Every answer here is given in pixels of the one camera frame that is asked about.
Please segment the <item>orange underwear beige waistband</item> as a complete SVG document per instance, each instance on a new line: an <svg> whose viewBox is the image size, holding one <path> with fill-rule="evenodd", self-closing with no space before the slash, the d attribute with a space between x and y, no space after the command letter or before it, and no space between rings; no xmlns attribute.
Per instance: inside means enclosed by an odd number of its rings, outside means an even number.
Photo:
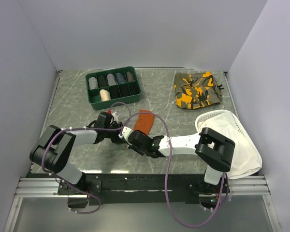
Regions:
<svg viewBox="0 0 290 232"><path fill-rule="evenodd" d="M145 135L149 135L154 124L154 115L149 110L141 109L138 119L134 125L134 131L141 131Z"/></svg>

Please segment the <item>green divided organizer tray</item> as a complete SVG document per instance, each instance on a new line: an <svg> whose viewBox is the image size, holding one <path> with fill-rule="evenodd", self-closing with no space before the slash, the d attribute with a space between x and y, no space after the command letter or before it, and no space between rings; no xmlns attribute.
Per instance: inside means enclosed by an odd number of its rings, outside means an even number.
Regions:
<svg viewBox="0 0 290 232"><path fill-rule="evenodd" d="M126 72L130 71L135 76L134 82L128 82L126 77ZM112 73L116 78L116 73L122 73L126 79L126 83L119 85L116 81L116 85L107 86L102 88L97 88L89 90L88 79L104 75L107 79L107 74ZM94 110L102 110L109 108L115 102L124 102L126 104L136 103L141 100L142 90L136 74L136 70L133 66L127 66L122 68L109 69L105 71L99 71L94 73L89 73L86 75L86 86L87 86L87 98L88 102ZM101 101L100 90L106 89L110 92L111 99L109 101Z"/></svg>

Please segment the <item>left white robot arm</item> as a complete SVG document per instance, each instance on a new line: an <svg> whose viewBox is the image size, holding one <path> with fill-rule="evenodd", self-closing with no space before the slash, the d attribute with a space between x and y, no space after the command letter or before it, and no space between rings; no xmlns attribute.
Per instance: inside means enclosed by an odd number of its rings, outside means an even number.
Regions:
<svg viewBox="0 0 290 232"><path fill-rule="evenodd" d="M122 144L124 140L119 137L122 126L123 123L109 111L101 112L96 120L82 129L62 129L51 125L31 150L29 159L45 171L69 182L69 188L75 194L81 194L87 188L86 175L69 163L73 148L98 144L104 139Z"/></svg>

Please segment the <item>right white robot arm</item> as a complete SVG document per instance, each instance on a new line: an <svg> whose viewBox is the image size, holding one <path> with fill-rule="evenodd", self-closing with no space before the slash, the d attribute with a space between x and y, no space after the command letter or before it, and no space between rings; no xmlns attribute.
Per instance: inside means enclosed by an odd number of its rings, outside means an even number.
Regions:
<svg viewBox="0 0 290 232"><path fill-rule="evenodd" d="M202 188L214 192L223 173L231 170L235 142L211 128L186 136L150 138L139 130L124 127L122 136L129 149L154 159L170 155L197 155L206 164Z"/></svg>

